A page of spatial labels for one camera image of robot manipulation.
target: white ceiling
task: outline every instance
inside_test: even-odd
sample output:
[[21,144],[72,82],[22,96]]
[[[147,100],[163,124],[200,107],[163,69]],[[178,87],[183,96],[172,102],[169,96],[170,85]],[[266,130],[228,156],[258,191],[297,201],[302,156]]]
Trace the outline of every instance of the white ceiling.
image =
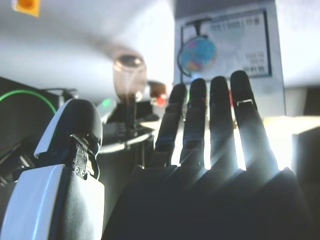
[[[320,85],[319,0],[278,0],[286,87]],[[40,17],[0,1],[0,76],[36,88],[76,88],[81,98],[115,97],[112,57],[136,51],[147,77],[170,84],[174,16],[170,0],[42,0]]]

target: white panel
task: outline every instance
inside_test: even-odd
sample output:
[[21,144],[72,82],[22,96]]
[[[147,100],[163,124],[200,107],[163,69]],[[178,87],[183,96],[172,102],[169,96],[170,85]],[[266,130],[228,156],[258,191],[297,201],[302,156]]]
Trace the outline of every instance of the white panel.
[[46,240],[64,164],[24,171],[4,216],[1,240]]

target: screw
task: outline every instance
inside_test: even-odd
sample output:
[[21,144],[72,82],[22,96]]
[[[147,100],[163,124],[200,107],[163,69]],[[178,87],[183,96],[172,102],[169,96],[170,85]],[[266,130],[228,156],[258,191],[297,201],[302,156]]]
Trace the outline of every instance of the screw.
[[84,178],[84,177],[85,177],[85,175],[86,175],[86,173],[85,173],[85,171],[82,169],[82,170],[81,170],[81,177],[83,177],[83,178]]

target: wire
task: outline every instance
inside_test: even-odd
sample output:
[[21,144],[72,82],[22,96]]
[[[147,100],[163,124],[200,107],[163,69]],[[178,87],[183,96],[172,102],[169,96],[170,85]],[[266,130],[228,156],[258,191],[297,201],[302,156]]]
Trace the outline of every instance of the wire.
[[9,96],[15,95],[15,94],[30,94],[33,95],[39,99],[41,99],[42,101],[44,101],[52,110],[53,114],[56,114],[57,110],[56,108],[53,106],[53,104],[44,96],[42,96],[41,94],[35,92],[35,91],[31,91],[31,90],[23,90],[23,89],[18,89],[18,90],[13,90],[13,91],[9,91],[3,95],[0,96],[0,102],[4,99],[6,99]]

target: black finger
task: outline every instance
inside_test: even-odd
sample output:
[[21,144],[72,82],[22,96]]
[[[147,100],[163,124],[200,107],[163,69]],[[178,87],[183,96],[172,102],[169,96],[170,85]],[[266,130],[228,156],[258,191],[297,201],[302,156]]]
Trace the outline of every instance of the black finger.
[[263,180],[269,179],[278,169],[277,162],[258,113],[249,78],[244,71],[236,71],[231,75],[230,83],[246,168]]
[[182,166],[204,165],[204,135],[207,110],[207,86],[198,78],[191,83],[180,155]]
[[171,157],[175,149],[179,122],[182,120],[186,93],[187,89],[184,84],[176,85],[171,92],[169,103],[165,109],[158,138],[155,143],[155,149],[150,162],[151,167],[165,167],[171,165]]
[[211,166],[226,171],[238,168],[234,124],[227,80],[217,76],[210,87]]

